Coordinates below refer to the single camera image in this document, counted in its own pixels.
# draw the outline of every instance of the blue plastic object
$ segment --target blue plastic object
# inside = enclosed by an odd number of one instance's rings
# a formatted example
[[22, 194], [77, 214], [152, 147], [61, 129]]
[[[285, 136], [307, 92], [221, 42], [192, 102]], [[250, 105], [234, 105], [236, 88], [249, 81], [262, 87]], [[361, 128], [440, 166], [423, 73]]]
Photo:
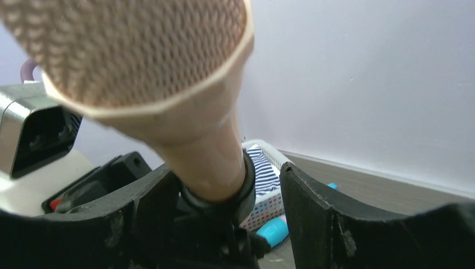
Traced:
[[282, 243], [288, 236], [287, 221], [285, 219], [285, 214], [272, 219], [257, 231], [257, 234], [265, 238], [272, 248]]
[[333, 189], [338, 189], [338, 186], [335, 183], [330, 183], [330, 184], [328, 184], [328, 186], [333, 188]]

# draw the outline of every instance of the black rubber ring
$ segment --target black rubber ring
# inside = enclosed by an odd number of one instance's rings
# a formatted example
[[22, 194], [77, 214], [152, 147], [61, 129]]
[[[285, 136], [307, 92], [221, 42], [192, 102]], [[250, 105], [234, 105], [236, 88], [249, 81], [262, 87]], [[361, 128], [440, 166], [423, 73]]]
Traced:
[[197, 213], [214, 221], [232, 221], [236, 225], [244, 221], [255, 206], [255, 167], [247, 152], [245, 150], [243, 152], [246, 177], [237, 194], [225, 202], [213, 203], [196, 197], [181, 184], [183, 201]]

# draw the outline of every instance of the mesh pattern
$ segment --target mesh pattern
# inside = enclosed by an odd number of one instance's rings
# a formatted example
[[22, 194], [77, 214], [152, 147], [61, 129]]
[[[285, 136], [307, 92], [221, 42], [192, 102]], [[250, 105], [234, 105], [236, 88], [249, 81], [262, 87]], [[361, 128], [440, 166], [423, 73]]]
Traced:
[[[248, 140], [243, 143], [243, 147], [246, 149], [251, 148], [254, 145], [258, 145], [267, 159], [278, 170], [282, 168], [282, 165], [290, 161], [284, 154], [278, 151], [272, 145], [262, 140]], [[279, 217], [284, 213], [281, 189], [276, 189], [267, 193], [266, 195], [257, 197], [255, 199], [255, 206], [251, 214], [241, 223], [241, 227], [250, 231], [259, 229], [267, 221]]]
[[0, 0], [0, 18], [79, 103], [166, 99], [219, 68], [245, 29], [242, 0]]

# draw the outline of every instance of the white plastic basket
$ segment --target white plastic basket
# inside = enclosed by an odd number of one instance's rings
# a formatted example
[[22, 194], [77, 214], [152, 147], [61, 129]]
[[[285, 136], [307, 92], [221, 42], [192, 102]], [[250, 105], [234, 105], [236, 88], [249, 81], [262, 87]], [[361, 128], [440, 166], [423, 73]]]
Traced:
[[[290, 161], [284, 154], [263, 140], [249, 140], [243, 142], [243, 148], [249, 149], [258, 145], [271, 164], [280, 172], [282, 165]], [[281, 189], [275, 189], [265, 195], [257, 197], [251, 214], [241, 223], [241, 227], [250, 231], [259, 229], [267, 221], [281, 216], [284, 213]]]

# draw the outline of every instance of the striped fabric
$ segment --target striped fabric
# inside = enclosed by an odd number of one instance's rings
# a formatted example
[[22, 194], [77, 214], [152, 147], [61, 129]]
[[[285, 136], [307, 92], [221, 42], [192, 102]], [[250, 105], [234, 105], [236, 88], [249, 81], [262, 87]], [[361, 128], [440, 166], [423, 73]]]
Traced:
[[258, 145], [246, 150], [255, 166], [255, 195], [262, 196], [280, 187], [279, 177], [274, 173], [271, 162]]

